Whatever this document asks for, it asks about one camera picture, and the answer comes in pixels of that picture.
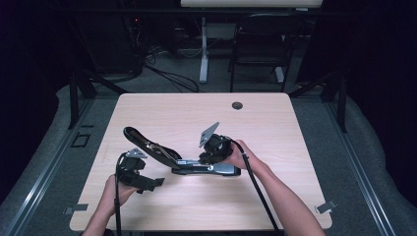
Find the forearm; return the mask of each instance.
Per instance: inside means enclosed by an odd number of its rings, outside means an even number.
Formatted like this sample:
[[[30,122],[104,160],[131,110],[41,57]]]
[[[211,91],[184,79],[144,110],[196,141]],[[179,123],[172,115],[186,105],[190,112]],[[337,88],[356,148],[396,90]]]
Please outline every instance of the forearm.
[[[83,236],[102,236],[111,215],[96,211],[89,219],[89,224]]]
[[[279,221],[288,235],[324,235],[322,227],[307,206],[266,164],[255,174],[265,187]]]

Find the person's right hand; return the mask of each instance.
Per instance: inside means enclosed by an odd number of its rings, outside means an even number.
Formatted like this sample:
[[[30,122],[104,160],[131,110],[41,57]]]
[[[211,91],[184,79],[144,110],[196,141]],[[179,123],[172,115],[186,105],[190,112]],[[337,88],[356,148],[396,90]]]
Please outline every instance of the person's right hand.
[[[246,155],[248,156],[249,164],[251,165],[251,168],[254,172],[257,172],[261,168],[265,167],[265,164],[254,155],[248,146],[246,146],[245,142],[237,140],[236,143],[238,143],[242,147],[243,151],[245,151]],[[234,143],[231,144],[231,148],[233,149],[232,154],[223,160],[222,163],[228,163],[238,168],[246,169],[246,164],[243,160],[242,152],[240,149]]]

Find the table top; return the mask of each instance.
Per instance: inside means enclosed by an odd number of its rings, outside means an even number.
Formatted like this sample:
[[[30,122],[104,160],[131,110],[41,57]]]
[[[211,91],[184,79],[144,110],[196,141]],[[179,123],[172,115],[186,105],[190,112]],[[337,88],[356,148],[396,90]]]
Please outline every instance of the table top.
[[[241,102],[240,110],[232,107]],[[322,228],[331,226],[328,212],[291,101],[285,93],[126,93],[120,96],[98,149],[70,227],[84,230],[117,158],[135,146],[123,135],[134,127],[149,140],[198,159],[201,133],[219,122],[215,133],[244,140],[251,150],[307,205]],[[165,178],[161,187],[134,194],[121,207],[122,229],[138,231],[273,230],[246,170],[241,176],[175,175],[155,159],[145,159],[141,175]],[[273,207],[260,186],[270,209]],[[275,221],[282,228],[274,214]],[[115,229],[114,216],[108,228]]]
[[[182,7],[320,8],[323,0],[181,0]]]

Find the silver metal bar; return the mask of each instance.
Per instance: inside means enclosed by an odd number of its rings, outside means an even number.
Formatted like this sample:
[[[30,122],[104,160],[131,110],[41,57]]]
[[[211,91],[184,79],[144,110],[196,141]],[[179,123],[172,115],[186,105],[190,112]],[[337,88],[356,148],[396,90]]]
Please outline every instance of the silver metal bar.
[[[64,139],[62,140],[58,150],[55,153],[55,156],[46,164],[45,168],[40,173],[33,187],[31,188],[28,196],[26,197],[24,203],[16,214],[15,218],[9,225],[9,228],[6,231],[6,235],[23,235],[25,228],[27,227],[31,217],[36,211],[40,201],[46,193],[50,183],[52,182],[56,172],[58,171],[59,166],[64,159],[65,150],[71,144],[71,140],[78,134],[78,130],[82,124],[82,121],[88,114],[88,111],[91,109],[93,100],[86,99],[80,109],[80,118],[78,123],[74,126],[72,130],[68,130]]]
[[[365,198],[365,201],[371,211],[375,222],[381,232],[381,235],[395,235],[395,232],[389,223],[387,215],[384,211],[383,206],[380,203],[380,200],[377,194],[372,187],[371,182],[368,179],[368,176],[365,170],[362,167],[361,161],[359,160],[358,154],[356,153],[352,143],[350,142],[349,136],[347,133],[343,133],[337,124],[335,109],[331,103],[324,103],[325,109],[330,117],[331,123],[334,126],[335,130],[338,132],[340,139],[343,141],[344,146],[348,152],[348,162],[352,169],[353,175],[355,176],[359,188],[362,191],[362,194]]]

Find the hand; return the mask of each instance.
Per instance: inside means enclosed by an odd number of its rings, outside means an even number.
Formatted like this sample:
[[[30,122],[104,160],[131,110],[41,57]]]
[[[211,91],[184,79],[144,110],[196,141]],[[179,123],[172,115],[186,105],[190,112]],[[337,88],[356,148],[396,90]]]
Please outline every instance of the hand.
[[[139,189],[119,183],[120,206],[126,203],[129,197]],[[89,224],[83,236],[101,236],[111,215],[115,212],[114,198],[116,196],[115,176],[110,175],[105,182],[104,190],[101,195],[97,209],[89,219]]]
[[[262,168],[265,168],[267,165],[262,162],[260,159],[258,159],[255,154],[246,146],[245,142],[241,140],[235,141],[238,143],[243,151],[245,151],[246,155],[248,156],[249,164],[251,165],[252,170],[256,174],[258,171],[260,171]],[[246,164],[242,156],[242,152],[237,147],[236,144],[232,143],[231,148],[233,149],[233,152],[231,155],[229,155],[225,160],[223,160],[223,163],[232,164],[238,168],[246,169]]]
[[[126,186],[123,183],[119,183],[119,201],[120,206],[126,203],[129,197],[138,191],[139,189]],[[100,211],[101,213],[105,213],[106,215],[113,215],[115,212],[114,207],[114,198],[116,196],[116,183],[115,183],[115,176],[110,175],[105,182],[104,190],[101,195],[100,202],[98,203],[98,207],[96,211]]]

